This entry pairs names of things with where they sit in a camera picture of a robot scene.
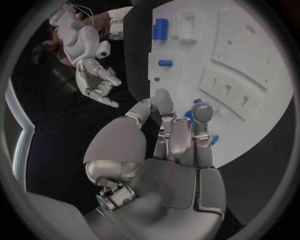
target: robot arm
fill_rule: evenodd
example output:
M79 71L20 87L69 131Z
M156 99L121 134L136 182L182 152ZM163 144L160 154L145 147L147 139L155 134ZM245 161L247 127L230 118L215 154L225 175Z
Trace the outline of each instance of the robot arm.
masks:
M97 102L118 108L119 104L106 96L122 82L114 72L104 69L95 60L110 54L110 43L100 42L97 30L85 25L75 13L74 7L66 3L53 14L49 23L58 27L57 33L62 40L64 53L76 66L76 82L80 92Z

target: white humanoid robot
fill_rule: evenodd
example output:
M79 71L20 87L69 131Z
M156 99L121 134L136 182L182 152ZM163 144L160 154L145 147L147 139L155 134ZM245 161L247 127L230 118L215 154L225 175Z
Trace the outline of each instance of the white humanoid robot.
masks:
M76 82L81 93L97 102L118 108L119 104L106 97L113 87L122 82L112 70L104 69L96 60L110 55L108 41L100 42L97 30L85 25L76 16L71 4L63 4L50 18L49 23L58 28L63 50L76 66Z

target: person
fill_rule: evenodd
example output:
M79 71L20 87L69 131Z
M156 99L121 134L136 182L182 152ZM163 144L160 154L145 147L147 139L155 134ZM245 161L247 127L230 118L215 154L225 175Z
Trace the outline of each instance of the person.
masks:
M106 40L123 40L123 21L126 14L132 9L132 6L122 7L98 13L93 16L94 28L98 31L100 42ZM80 20L83 14L75 15ZM90 17L82 20L85 25L92 25ZM62 41L58 37L58 28L52 33L52 40L46 40L38 44L31 53L32 61L38 65L44 62L50 55L55 54L58 60L67 66L75 67L64 53Z

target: man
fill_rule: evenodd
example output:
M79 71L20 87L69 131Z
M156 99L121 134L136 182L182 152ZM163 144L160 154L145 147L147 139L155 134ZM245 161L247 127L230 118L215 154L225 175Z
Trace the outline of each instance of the man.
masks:
M99 33L100 42L105 40L123 40L123 20L131 9L132 6L123 7L93 16L94 28ZM82 13L77 13L75 16L80 20L83 18ZM90 17L82 21L85 25L92 25ZM33 49L31 59L38 65L44 62L51 54L55 54L62 64L75 67L64 53L63 43L58 37L58 28L53 31L52 40L44 41Z

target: dark hair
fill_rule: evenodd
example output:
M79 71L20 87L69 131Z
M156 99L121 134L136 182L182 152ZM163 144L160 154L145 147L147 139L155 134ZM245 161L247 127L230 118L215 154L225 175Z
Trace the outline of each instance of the dark hair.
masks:
M44 63L49 54L43 49L42 43L37 45L31 52L31 60L34 64L39 65L40 63Z

